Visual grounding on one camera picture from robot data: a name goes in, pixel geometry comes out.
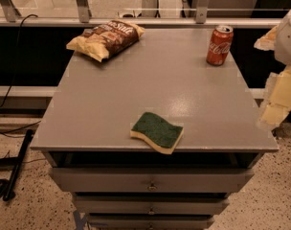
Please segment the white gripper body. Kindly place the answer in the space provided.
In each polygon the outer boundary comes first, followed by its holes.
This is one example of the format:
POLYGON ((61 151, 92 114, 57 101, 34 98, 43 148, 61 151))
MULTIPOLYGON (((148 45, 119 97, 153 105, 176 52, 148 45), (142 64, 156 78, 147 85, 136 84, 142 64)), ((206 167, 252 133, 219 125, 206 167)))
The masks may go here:
POLYGON ((291 10, 281 20, 276 34, 275 59, 291 65, 291 10))

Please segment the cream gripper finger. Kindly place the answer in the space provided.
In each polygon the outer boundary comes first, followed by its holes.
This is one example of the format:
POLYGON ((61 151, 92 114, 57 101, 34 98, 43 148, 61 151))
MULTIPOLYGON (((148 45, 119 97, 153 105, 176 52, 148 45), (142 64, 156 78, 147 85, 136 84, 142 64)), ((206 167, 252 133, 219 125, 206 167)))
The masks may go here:
POLYGON ((291 111, 291 65, 267 79, 264 98, 260 104, 257 126, 271 131, 278 127, 291 111))
POLYGON ((278 27, 275 26, 268 33, 266 33, 261 38, 259 38, 255 42, 254 47, 256 49, 259 49, 262 51, 274 51, 275 50, 277 29, 278 29, 278 27))

